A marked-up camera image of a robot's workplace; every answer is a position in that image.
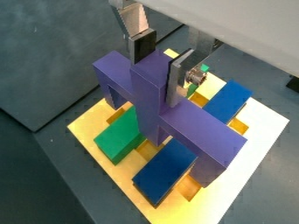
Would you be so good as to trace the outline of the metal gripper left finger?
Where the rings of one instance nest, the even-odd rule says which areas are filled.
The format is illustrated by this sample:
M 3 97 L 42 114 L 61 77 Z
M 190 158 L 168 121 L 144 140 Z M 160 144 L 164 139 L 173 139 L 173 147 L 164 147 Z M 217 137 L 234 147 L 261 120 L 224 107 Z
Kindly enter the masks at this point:
M 136 64 L 154 51 L 156 30 L 146 21 L 144 6 L 134 0 L 108 0 L 124 33 L 129 59 Z

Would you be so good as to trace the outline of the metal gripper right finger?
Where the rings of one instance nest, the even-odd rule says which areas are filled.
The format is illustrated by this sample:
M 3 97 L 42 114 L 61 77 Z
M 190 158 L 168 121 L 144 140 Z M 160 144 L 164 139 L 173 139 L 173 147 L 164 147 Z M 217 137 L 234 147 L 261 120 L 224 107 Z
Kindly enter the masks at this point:
M 221 42 L 204 31 L 189 27 L 188 48 L 178 54 L 168 64 L 165 102 L 169 107 L 174 107 L 186 96 L 185 83 L 198 86 L 206 77 L 206 71 L 201 68 L 201 62 L 217 49 Z

